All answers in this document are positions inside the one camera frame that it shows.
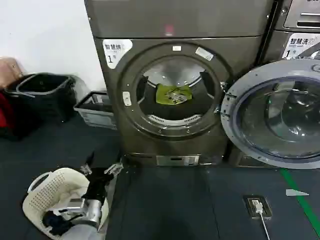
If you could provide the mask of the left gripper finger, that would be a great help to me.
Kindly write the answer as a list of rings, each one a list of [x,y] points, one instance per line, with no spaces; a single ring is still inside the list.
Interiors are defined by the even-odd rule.
[[[85,163],[83,165],[80,166],[80,171],[85,175],[85,176],[88,176],[88,175],[91,175],[92,174],[92,164],[93,164],[93,161],[94,161],[94,156],[95,156],[95,153],[92,152],[85,160]]]
[[[112,164],[103,173],[105,175],[118,176],[123,169],[124,169],[123,160],[122,158],[120,158],[116,161],[116,163]]]

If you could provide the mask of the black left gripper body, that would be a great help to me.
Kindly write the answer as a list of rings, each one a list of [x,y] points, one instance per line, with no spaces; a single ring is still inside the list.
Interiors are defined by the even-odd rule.
[[[105,173],[106,168],[92,168],[92,173],[87,176],[89,185],[85,193],[87,200],[104,201],[107,197],[106,186],[114,179],[112,173]]]

